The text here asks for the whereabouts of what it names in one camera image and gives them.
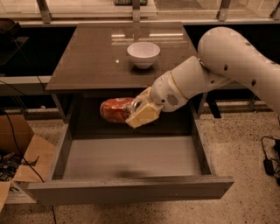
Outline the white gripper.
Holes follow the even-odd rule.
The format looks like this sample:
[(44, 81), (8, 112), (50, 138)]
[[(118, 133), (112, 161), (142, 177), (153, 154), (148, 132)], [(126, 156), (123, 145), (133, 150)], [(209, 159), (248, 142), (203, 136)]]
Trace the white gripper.
[(151, 87), (147, 87), (133, 100), (130, 116), (125, 122), (131, 128), (136, 129), (157, 120), (161, 110), (173, 112), (186, 103), (187, 99), (178, 90), (172, 72), (168, 71), (158, 77)]

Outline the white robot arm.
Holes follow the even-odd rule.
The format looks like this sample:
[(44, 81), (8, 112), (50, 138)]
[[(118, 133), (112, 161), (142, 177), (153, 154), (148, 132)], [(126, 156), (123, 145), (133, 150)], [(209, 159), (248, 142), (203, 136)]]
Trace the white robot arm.
[(138, 128), (173, 112), (193, 98), (236, 81), (280, 113), (280, 65), (258, 52), (227, 27), (207, 31), (192, 56), (158, 77), (131, 103), (126, 123)]

